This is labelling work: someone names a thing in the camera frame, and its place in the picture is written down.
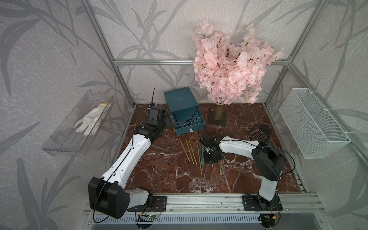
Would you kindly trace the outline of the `teal top drawer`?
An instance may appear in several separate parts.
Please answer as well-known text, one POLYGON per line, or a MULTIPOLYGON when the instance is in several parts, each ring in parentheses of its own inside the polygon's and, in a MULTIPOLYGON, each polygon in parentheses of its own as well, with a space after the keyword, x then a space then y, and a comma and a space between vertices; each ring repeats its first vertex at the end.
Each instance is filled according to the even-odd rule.
POLYGON ((198 105, 172 112, 172 115, 177 136, 202 130, 206 124, 198 105))

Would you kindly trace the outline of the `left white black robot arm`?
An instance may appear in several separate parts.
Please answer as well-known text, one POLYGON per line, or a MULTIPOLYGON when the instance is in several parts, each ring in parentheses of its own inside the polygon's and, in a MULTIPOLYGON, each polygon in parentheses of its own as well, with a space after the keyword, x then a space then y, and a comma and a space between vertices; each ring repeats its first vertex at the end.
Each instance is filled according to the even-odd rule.
POLYGON ((125 190, 127 181, 142 155, 168 128, 165 108, 152 105, 145 124, 140 124, 117 161, 100 177, 88 184, 90 208, 119 219, 131 208, 149 209, 153 195, 141 188, 125 190))

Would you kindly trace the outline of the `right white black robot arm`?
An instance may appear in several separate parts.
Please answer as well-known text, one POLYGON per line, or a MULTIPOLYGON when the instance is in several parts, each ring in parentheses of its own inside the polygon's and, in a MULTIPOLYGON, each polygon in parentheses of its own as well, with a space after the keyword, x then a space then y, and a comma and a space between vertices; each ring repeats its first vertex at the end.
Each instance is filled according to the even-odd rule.
POLYGON ((286 165, 286 157, 272 143, 238 140, 231 137, 213 138, 203 135, 200 143, 204 146, 203 159, 207 164, 220 162, 226 153, 247 157, 254 161, 261 173, 261 186, 257 195, 244 195, 245 210, 270 211, 282 209, 276 196, 279 178, 286 165))

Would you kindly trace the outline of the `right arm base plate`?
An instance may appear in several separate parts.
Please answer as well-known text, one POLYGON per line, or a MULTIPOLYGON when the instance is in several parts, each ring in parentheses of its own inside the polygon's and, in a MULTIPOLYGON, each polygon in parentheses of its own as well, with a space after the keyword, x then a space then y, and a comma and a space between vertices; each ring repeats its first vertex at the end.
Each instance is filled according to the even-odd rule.
POLYGON ((245 194, 242 204, 245 211, 282 211, 283 207, 278 194, 274 195, 271 201, 262 198, 259 194, 245 194))

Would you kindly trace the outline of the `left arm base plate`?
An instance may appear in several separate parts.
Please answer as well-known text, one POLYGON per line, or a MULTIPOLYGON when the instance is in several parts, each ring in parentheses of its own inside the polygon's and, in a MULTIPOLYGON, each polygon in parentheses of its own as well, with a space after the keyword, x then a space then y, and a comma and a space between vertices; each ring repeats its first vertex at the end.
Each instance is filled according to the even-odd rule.
POLYGON ((148 201, 142 206, 135 206, 127 212, 165 212, 167 205, 167 196, 149 196, 148 201))

